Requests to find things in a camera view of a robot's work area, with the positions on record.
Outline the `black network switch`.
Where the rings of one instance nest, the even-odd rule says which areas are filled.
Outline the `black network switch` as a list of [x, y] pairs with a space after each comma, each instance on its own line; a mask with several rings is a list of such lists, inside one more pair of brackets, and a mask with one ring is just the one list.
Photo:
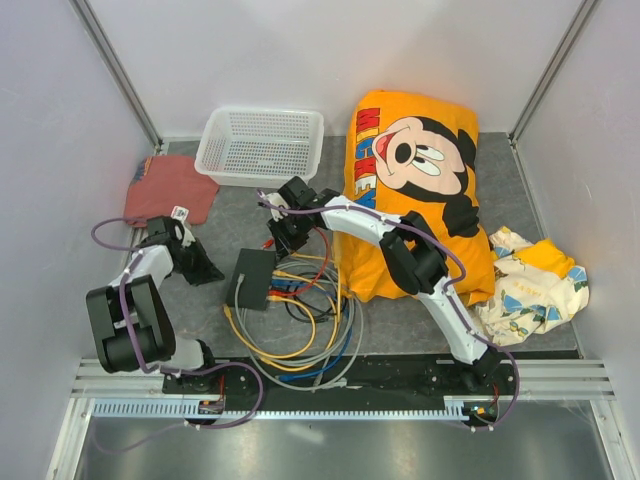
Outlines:
[[254, 311], [267, 309], [276, 252], [242, 248], [226, 294], [226, 304]]

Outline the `white plastic basket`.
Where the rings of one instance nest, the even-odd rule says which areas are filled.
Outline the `white plastic basket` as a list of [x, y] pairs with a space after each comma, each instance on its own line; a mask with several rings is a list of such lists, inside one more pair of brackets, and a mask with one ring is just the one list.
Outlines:
[[195, 170], [221, 186], [279, 188], [318, 171], [324, 117], [311, 110], [220, 107], [203, 131]]

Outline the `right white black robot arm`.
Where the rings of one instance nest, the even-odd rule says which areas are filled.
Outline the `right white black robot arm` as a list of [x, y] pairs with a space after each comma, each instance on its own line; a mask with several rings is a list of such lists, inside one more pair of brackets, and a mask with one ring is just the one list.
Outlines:
[[457, 258], [430, 234], [419, 213], [399, 216], [379, 212], [331, 189], [318, 193], [299, 177], [275, 192], [260, 191], [258, 196], [259, 205], [271, 211], [268, 228], [281, 257], [304, 246], [314, 228], [346, 234], [377, 247], [395, 285], [425, 306], [445, 336], [460, 386], [477, 394], [493, 383], [500, 355], [472, 325], [454, 288], [466, 270], [461, 268], [457, 278], [450, 276], [446, 260]]

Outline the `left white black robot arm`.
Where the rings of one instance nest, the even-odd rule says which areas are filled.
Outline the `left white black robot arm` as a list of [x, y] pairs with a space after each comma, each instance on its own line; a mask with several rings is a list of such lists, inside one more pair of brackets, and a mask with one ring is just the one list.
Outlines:
[[147, 236], [138, 244], [108, 244], [98, 229], [115, 218], [96, 224], [92, 240], [113, 251], [126, 252], [129, 261], [109, 284], [86, 294], [86, 307], [96, 353], [108, 373], [140, 371], [184, 375], [198, 393], [208, 393], [219, 382], [219, 369], [205, 342], [176, 334], [159, 288], [174, 273], [191, 286], [225, 279], [202, 243], [178, 214], [148, 220], [121, 217], [121, 222], [141, 223]]

